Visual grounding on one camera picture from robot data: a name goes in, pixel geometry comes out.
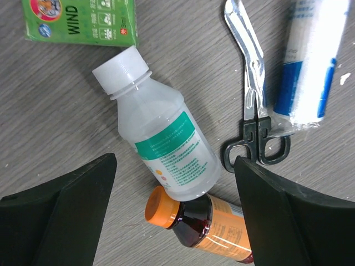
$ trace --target brown glass bottle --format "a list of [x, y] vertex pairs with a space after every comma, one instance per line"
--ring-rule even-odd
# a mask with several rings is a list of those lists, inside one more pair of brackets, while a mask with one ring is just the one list
[[252, 263], [253, 256], [240, 208], [211, 195], [188, 202], [175, 201], [159, 186], [150, 195], [145, 218], [172, 229], [186, 247], [203, 249]]

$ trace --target wood grain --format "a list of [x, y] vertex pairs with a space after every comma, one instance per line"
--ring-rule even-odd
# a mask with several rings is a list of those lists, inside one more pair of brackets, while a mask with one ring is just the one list
[[[216, 152], [239, 135], [242, 56], [222, 19], [220, 0], [137, 1], [139, 50], [153, 78], [182, 92]], [[244, 2], [265, 52], [267, 95], [280, 83], [289, 1]], [[116, 128], [116, 103], [91, 71], [120, 48], [60, 45], [24, 39], [20, 1], [0, 8], [0, 197], [72, 171], [106, 152], [118, 170], [94, 265], [236, 265], [182, 247], [173, 232], [144, 221], [157, 185]], [[322, 126], [292, 137], [286, 161], [268, 167], [314, 190], [355, 201], [355, 11], [352, 9], [327, 116]], [[224, 172], [213, 195], [238, 204], [233, 175]]]

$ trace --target logo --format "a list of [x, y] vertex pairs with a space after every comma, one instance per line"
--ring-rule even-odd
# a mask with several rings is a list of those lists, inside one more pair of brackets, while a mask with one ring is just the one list
[[125, 28], [121, 28], [120, 33], [121, 33], [121, 35], [127, 35], [128, 34], [127, 29], [125, 29]]
[[43, 21], [56, 21], [62, 14], [60, 0], [29, 0], [33, 13]]
[[38, 32], [40, 35], [42, 35], [43, 37], [49, 38], [52, 31], [50, 30], [50, 27], [46, 24], [41, 24], [38, 27]]

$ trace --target green carton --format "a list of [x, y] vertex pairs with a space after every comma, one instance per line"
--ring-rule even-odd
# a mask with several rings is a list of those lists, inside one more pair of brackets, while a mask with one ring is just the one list
[[53, 43], [137, 45], [134, 0], [22, 0], [26, 36]]

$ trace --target metal blade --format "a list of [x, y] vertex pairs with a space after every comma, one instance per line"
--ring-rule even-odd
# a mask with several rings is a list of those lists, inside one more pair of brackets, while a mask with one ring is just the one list
[[224, 17], [245, 57], [244, 120], [255, 116], [255, 97], [257, 116], [266, 117], [263, 52], [241, 0], [227, 0]]

